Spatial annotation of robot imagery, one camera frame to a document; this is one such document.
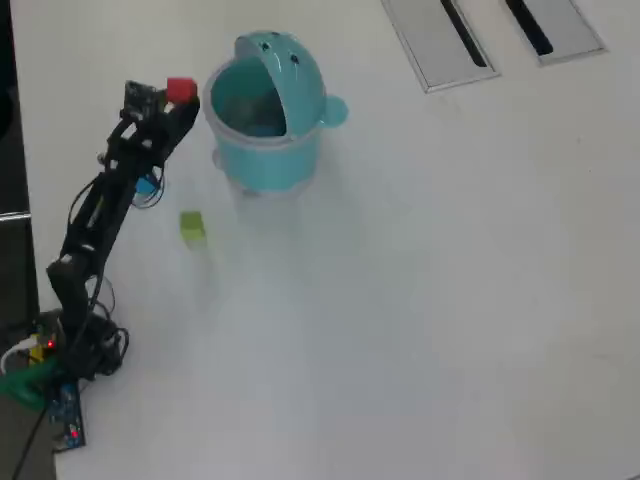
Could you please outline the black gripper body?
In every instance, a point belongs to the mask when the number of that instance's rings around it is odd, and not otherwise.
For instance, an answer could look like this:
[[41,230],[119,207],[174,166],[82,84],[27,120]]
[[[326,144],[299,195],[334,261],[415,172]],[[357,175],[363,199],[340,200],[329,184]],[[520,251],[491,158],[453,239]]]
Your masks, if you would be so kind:
[[132,159],[145,166],[163,168],[169,156],[166,146],[170,130],[167,112],[142,120],[121,112],[112,132],[112,159]]

